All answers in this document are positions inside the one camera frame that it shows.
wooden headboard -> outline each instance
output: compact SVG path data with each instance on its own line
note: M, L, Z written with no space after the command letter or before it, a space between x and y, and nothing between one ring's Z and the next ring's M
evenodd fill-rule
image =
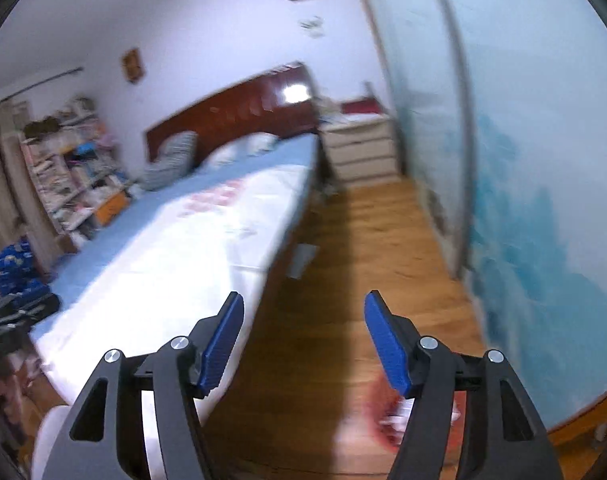
M288 104L284 88L302 84L311 98ZM232 139L267 132L282 139L317 130L314 84L306 66L295 62L264 72L185 108L146 132L149 160L173 134L192 130L199 137L195 166Z

ceiling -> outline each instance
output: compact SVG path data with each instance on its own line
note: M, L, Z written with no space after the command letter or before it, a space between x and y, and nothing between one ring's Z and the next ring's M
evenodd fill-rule
M0 28L0 89L84 61L137 0L20 0Z

white blanket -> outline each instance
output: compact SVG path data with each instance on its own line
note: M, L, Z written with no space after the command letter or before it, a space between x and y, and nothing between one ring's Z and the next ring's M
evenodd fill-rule
M165 205L37 342L64 399L74 402L107 350L154 352L215 315L236 290L245 300L244 325L221 385L196 401L205 421L238 366L308 171L276 166ZM152 394L143 401L151 473L163 478Z

white dresser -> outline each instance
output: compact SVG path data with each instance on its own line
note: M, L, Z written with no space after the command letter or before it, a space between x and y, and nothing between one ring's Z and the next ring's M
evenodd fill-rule
M390 117L324 124L321 140L343 186L371 186L398 180L399 167Z

pillow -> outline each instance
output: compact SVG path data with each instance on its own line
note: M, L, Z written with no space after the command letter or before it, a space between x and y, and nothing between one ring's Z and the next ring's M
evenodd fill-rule
M195 140L197 134L191 131L181 132L168 137L159 147L160 155L173 155L174 153L184 153L186 150L192 150L194 153Z
M164 140L159 157L146 165L140 185L147 191L161 189L187 175L193 164L197 134L182 132Z
M204 161L204 169L206 171L213 171L217 168L225 166L226 164L232 164L244 154L245 142L246 139L241 137L239 139L226 142L223 146L219 146L219 148L208 155L208 158L206 158Z
M248 155L260 155L261 153L271 152L275 149L275 144L279 137L265 132L250 134L247 140Z

